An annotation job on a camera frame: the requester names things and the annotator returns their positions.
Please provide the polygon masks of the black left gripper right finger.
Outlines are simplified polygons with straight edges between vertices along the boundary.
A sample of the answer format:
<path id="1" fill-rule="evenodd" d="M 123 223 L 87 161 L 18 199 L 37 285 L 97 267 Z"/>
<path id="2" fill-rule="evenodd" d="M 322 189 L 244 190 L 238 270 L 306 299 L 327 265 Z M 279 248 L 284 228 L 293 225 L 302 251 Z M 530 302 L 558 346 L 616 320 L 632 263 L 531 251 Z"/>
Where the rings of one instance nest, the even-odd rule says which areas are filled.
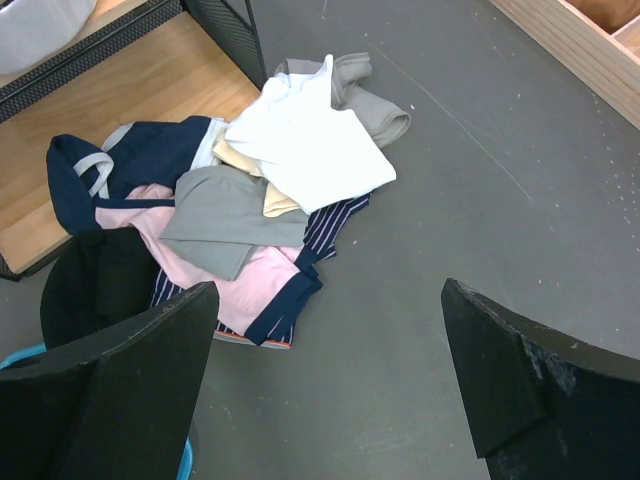
<path id="1" fill-rule="evenodd" d="M 638 478 L 638 360 L 454 279 L 441 305 L 476 455 L 491 478 Z"/>

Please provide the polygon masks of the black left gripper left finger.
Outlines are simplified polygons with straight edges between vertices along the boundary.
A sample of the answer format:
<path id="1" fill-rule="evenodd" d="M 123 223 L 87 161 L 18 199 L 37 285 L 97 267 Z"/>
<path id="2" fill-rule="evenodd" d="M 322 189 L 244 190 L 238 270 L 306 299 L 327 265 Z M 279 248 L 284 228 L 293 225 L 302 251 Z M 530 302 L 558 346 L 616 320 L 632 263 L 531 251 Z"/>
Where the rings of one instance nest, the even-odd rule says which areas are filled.
<path id="1" fill-rule="evenodd" d="M 2 478 L 175 479 L 218 302 L 201 283 L 2 369 Z"/>

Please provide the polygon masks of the white underwear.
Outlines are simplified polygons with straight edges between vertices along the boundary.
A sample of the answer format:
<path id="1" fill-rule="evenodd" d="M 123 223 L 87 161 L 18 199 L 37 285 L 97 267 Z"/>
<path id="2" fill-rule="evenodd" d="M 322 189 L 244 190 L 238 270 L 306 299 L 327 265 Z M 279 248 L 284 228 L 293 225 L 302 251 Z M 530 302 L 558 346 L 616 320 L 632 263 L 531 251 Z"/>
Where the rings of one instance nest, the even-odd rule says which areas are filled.
<path id="1" fill-rule="evenodd" d="M 396 179 L 355 113 L 331 107 L 333 67 L 331 54 L 288 63 L 221 136 L 307 214 Z"/>

